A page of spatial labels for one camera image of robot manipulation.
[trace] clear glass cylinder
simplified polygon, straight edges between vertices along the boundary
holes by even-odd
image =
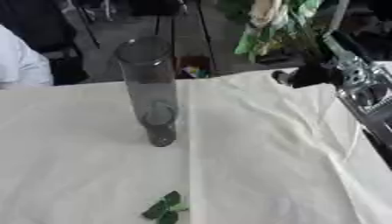
[[[165,40],[152,36],[132,39],[115,50],[136,118],[157,147],[176,139],[178,104],[171,49]]]

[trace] table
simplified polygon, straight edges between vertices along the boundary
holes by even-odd
[[[178,141],[147,144],[122,83],[0,92],[0,223],[389,223],[392,175],[324,86],[270,71],[178,83]]]

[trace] metal stand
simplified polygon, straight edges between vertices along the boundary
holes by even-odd
[[[216,66],[216,60],[214,56],[214,50],[212,47],[211,43],[211,36],[209,34],[208,28],[207,28],[207,23],[204,17],[203,10],[201,9],[201,0],[196,0],[196,8],[199,14],[199,20],[201,23],[201,27],[204,33],[204,37],[206,40],[206,44],[208,47],[208,52],[210,54],[210,60],[211,60],[211,67],[212,67],[212,74],[216,74],[217,72],[217,66]],[[176,54],[176,15],[171,17],[171,57],[173,60],[173,65],[175,66],[175,54]],[[160,16],[157,16],[156,22],[155,22],[155,35],[159,34],[159,26],[160,26]]]
[[[201,0],[196,0],[196,4],[197,4],[197,8],[198,8],[198,13],[199,13],[199,19],[200,19],[201,26],[202,26],[203,32],[204,32],[204,37],[206,39],[206,44],[208,46],[208,51],[210,53],[210,59],[211,59],[212,67],[213,67],[213,72],[216,73],[217,67],[216,67],[216,61],[215,61],[215,56],[214,56],[214,50],[211,45],[211,36],[208,32],[208,28],[207,28],[206,20],[204,18],[203,10],[201,9]]]

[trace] chair leg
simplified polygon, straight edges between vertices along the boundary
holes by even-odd
[[[176,16],[171,17],[171,61],[176,69]]]
[[[78,15],[81,19],[81,22],[84,24],[86,31],[88,33],[88,36],[91,38],[93,43],[95,44],[96,48],[100,49],[101,45],[96,39],[93,31],[91,30],[90,26],[88,25],[88,17],[86,16],[85,13],[83,13],[83,7],[80,7],[79,4],[76,6],[76,11],[78,12]]]
[[[155,35],[159,34],[160,23],[161,23],[161,17],[157,16],[157,19],[155,20]]]

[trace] bag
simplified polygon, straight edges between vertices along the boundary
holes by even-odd
[[[88,79],[83,69],[83,58],[66,55],[59,59],[50,59],[54,86],[74,85]]]

